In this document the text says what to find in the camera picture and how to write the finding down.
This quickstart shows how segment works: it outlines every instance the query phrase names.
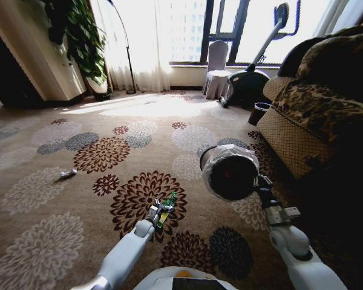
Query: green leaves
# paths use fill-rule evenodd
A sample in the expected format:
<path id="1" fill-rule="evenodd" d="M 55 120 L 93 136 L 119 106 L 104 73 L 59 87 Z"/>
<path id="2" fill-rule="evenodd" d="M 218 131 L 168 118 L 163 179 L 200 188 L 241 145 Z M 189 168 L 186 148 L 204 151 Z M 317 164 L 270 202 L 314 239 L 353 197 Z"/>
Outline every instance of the green leaves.
<path id="1" fill-rule="evenodd" d="M 105 36 L 100 37 L 86 0 L 41 0 L 54 29 L 67 35 L 67 59 L 73 58 L 85 77 L 97 84 L 106 80 L 103 70 Z"/>

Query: window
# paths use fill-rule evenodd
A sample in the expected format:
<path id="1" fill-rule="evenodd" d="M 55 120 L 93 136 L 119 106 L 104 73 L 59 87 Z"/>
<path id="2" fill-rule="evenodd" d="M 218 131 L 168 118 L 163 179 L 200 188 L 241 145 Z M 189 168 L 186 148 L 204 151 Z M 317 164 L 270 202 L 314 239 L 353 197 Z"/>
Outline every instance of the window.
<path id="1" fill-rule="evenodd" d="M 226 65 L 247 65 L 261 49 L 273 30 L 273 10 L 283 2 L 289 5 L 289 18 L 280 33 L 293 33 L 297 4 L 301 4 L 299 28 L 293 36 L 273 40 L 264 52 L 260 65 L 280 65 L 286 54 L 297 44 L 312 37 L 330 1 L 334 0 L 169 0 L 167 15 L 173 57 L 171 64 L 207 64 L 208 46 L 223 40 L 229 46 Z M 180 23 L 179 18 L 187 18 Z"/>

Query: black trash can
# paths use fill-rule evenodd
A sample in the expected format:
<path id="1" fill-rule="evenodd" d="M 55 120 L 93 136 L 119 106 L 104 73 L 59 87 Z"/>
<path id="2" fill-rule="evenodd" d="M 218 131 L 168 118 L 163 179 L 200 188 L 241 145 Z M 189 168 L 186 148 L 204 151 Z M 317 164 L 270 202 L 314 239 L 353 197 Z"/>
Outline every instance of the black trash can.
<path id="1" fill-rule="evenodd" d="M 250 114 L 248 122 L 251 125 L 256 126 L 258 121 L 262 118 L 262 116 L 269 110 L 270 104 L 268 103 L 255 103 L 254 109 Z"/>

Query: white curtain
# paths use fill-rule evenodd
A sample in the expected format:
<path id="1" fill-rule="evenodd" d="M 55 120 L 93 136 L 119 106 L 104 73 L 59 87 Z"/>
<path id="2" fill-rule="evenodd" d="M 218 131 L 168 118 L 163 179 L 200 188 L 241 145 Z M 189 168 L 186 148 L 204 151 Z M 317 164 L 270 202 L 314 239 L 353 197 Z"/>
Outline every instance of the white curtain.
<path id="1" fill-rule="evenodd" d="M 363 0 L 349 0 L 348 4 L 344 7 L 332 33 L 335 33 L 343 28 L 352 27 L 359 24 L 363 17 Z"/>
<path id="2" fill-rule="evenodd" d="M 168 13 L 161 0 L 114 0 L 129 39 L 134 80 L 140 90 L 169 90 Z M 120 19 L 107 0 L 91 0 L 96 24 L 105 33 L 105 60 L 113 86 L 131 89 L 126 40 Z"/>
<path id="3" fill-rule="evenodd" d="M 313 33 L 313 37 L 330 34 L 347 3 L 348 0 L 330 0 L 327 9 Z"/>

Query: baseboard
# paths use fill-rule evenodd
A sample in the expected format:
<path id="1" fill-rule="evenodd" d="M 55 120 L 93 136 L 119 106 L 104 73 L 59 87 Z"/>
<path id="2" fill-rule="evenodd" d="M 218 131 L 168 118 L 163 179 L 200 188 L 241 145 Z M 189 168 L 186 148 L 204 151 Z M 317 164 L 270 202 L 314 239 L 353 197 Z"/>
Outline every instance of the baseboard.
<path id="1" fill-rule="evenodd" d="M 184 91 L 201 91 L 203 89 L 202 86 L 171 86 L 171 89 L 178 89 Z"/>
<path id="2" fill-rule="evenodd" d="M 85 91 L 81 93 L 80 95 L 77 95 L 76 97 L 72 98 L 69 101 L 44 101 L 42 104 L 43 108 L 49 108 L 49 107 L 67 107 L 75 105 L 76 103 L 83 100 L 84 97 L 88 96 L 88 91 Z"/>

